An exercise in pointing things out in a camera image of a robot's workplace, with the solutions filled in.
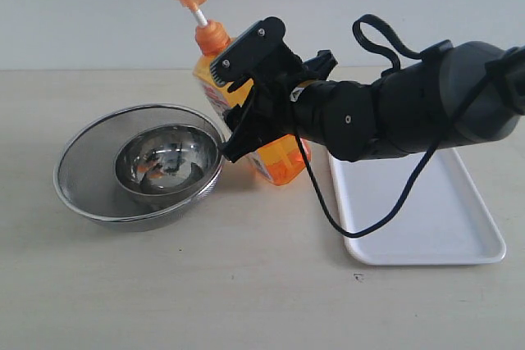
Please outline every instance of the bottle label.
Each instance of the bottle label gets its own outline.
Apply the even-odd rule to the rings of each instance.
[[[204,91],[204,94],[208,98],[208,101],[212,104],[213,109],[222,119],[222,114],[224,111],[231,108],[228,104],[228,101],[219,89],[214,88],[210,84],[206,84],[206,82],[202,80],[199,80],[199,83]],[[262,176],[264,176],[270,182],[273,182],[273,177],[268,172],[268,169],[264,165],[262,158],[257,152],[251,152],[246,155],[246,157],[248,158],[249,162],[252,163],[252,165],[257,169],[257,171],[261,173]]]

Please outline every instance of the orange pump head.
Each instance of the orange pump head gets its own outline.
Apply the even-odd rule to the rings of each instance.
[[[195,41],[204,55],[217,55],[228,46],[231,39],[220,22],[207,20],[199,6],[206,0],[178,0],[184,7],[188,7],[197,21]]]

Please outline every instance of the orange bottle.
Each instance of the orange bottle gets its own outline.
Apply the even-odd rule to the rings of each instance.
[[[206,0],[179,0],[184,7],[188,7],[197,20],[195,28],[195,41],[203,55],[195,65],[193,74],[215,112],[222,118],[225,110],[237,104],[242,105],[248,97],[253,82],[250,80],[240,89],[228,93],[230,84],[218,87],[210,73],[210,63],[231,43],[232,38],[224,26],[217,21],[207,20],[199,9]],[[302,141],[304,149],[310,160],[310,147]],[[292,135],[286,135],[273,141],[256,152],[248,155],[249,161],[267,180],[276,185],[288,184],[303,169],[304,162],[301,153]]]

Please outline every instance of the white wall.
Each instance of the white wall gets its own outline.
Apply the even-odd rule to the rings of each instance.
[[[235,35],[275,15],[301,57],[330,48],[344,66],[385,64],[351,23],[375,13],[414,49],[441,39],[525,42],[523,0],[208,0],[206,16]],[[0,0],[0,69],[174,68],[199,54],[191,15],[173,0]]]

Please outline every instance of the white tray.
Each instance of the white tray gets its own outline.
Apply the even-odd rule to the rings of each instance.
[[[397,201],[422,154],[349,163],[329,155],[341,225],[350,232],[380,220]],[[371,265],[464,265],[501,261],[504,240],[454,149],[437,152],[398,215],[345,244]]]

